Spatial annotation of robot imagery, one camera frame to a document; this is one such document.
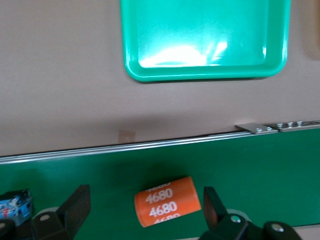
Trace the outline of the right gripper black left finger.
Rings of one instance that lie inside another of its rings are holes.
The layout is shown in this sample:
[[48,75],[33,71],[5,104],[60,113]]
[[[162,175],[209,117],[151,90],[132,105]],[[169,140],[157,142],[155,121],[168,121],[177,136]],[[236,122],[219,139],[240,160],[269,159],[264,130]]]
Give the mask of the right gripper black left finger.
[[80,185],[59,207],[40,211],[31,220],[36,240],[73,240],[91,211],[88,184]]

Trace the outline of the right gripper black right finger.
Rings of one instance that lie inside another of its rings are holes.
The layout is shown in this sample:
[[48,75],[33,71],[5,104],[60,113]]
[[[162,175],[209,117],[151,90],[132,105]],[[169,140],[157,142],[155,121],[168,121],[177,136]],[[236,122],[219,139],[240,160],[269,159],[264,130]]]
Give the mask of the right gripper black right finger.
[[203,191],[203,213],[208,231],[201,240],[263,240],[262,228],[243,216],[228,213],[216,190],[206,186]]

